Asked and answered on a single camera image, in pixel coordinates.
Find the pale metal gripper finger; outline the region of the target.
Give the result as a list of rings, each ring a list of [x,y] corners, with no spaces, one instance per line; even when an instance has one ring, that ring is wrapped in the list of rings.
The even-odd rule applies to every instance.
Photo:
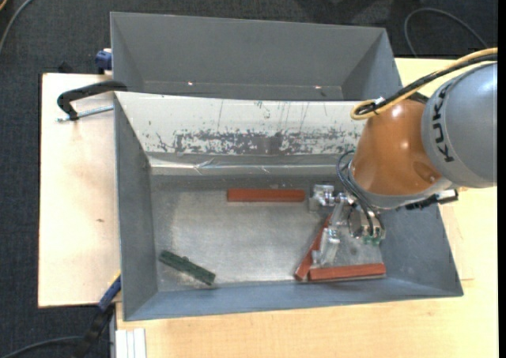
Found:
[[[327,238],[328,230],[322,229],[318,238],[315,240],[315,245],[312,249],[312,263],[316,266],[321,266],[325,262],[325,254],[327,251]]]
[[[327,242],[325,251],[325,263],[333,263],[341,240],[337,229],[327,229]]]

